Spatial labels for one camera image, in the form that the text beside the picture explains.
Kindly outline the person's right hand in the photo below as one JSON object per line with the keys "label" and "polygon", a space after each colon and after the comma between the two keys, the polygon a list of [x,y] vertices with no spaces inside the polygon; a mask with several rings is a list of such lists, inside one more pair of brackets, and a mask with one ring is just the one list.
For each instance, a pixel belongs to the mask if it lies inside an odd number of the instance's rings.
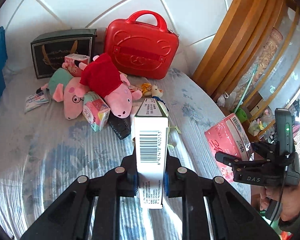
{"label": "person's right hand", "polygon": [[300,181],[298,186],[284,187],[283,192],[277,187],[262,187],[260,192],[260,210],[266,210],[270,200],[279,202],[281,199],[283,221],[296,218],[300,213]]}

